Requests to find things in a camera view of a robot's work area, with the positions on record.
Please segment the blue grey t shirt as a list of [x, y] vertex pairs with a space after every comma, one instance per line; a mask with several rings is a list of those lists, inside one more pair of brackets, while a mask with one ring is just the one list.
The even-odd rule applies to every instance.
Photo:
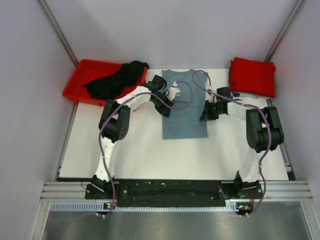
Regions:
[[205, 107], [207, 75], [194, 69], [187, 71], [163, 70], [162, 77], [169, 86], [174, 82], [181, 90], [181, 95], [174, 98], [174, 108], [169, 117], [162, 118], [162, 138], [164, 140], [202, 139], [208, 137], [207, 123], [200, 121]]

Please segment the red t shirt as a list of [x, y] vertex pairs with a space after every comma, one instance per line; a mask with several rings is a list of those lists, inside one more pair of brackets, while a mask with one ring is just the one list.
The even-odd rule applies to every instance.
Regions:
[[262, 62], [235, 57], [230, 61], [228, 84], [236, 93], [274, 98], [276, 67], [272, 62]]

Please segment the red plastic bin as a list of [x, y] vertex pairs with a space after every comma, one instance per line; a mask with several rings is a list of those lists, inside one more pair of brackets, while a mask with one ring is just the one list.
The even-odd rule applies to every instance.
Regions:
[[[106, 100], [91, 98], [91, 94], [87, 92], [86, 88], [83, 87], [83, 85], [97, 78], [116, 73], [120, 69], [122, 64], [123, 63], [113, 63], [91, 59], [81, 60], [71, 78], [67, 82], [66, 86], [64, 87], [62, 95], [65, 98], [68, 98], [69, 100], [77, 103], [103, 106], [106, 103]], [[143, 83], [146, 80], [147, 71], [148, 69], [145, 69], [143, 71], [143, 74], [139, 78], [139, 84]], [[123, 93], [113, 100], [122, 98], [125, 95], [131, 93], [136, 89], [137, 86], [126, 87]]]

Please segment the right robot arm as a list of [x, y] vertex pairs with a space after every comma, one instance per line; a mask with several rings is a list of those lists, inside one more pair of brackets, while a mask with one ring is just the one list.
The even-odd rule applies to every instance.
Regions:
[[204, 102], [201, 122], [214, 121], [220, 115], [228, 115], [245, 121], [246, 141], [249, 150], [245, 161], [236, 172], [232, 186], [221, 190], [221, 197], [245, 198], [260, 191], [260, 179], [265, 182], [262, 168], [264, 158], [284, 142], [284, 132], [278, 110], [274, 106], [259, 108], [233, 99], [229, 87], [221, 87], [209, 94]]

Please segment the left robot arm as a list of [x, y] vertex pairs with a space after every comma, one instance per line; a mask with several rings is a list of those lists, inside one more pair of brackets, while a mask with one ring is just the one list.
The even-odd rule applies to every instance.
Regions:
[[175, 98], [181, 94], [181, 90], [176, 81], [168, 89], [166, 86], [166, 80], [155, 75], [151, 81], [141, 83], [129, 94], [106, 101], [98, 124], [100, 158], [92, 177], [92, 185], [102, 198], [109, 198], [113, 194], [112, 180], [115, 174], [111, 169], [112, 154], [116, 143], [129, 132], [131, 113], [151, 102], [161, 116], [170, 116]]

